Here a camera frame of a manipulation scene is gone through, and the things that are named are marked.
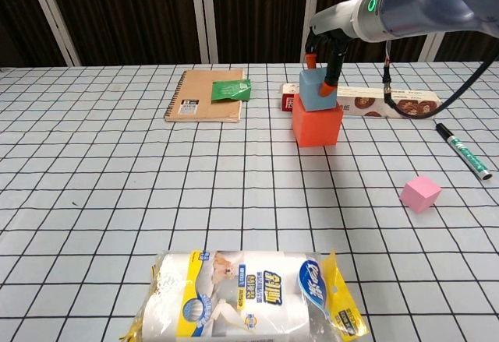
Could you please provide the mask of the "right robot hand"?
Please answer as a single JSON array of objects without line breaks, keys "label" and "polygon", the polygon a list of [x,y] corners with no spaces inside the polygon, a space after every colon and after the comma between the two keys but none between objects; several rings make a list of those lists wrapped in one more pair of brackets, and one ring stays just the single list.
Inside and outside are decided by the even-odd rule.
[{"label": "right robot hand", "polygon": [[352,16],[359,0],[348,0],[316,13],[310,20],[310,31],[305,43],[305,60],[308,69],[315,69],[317,47],[322,40],[332,43],[327,60],[327,71],[319,95],[328,97],[338,88],[343,61],[357,34],[353,29]]}]

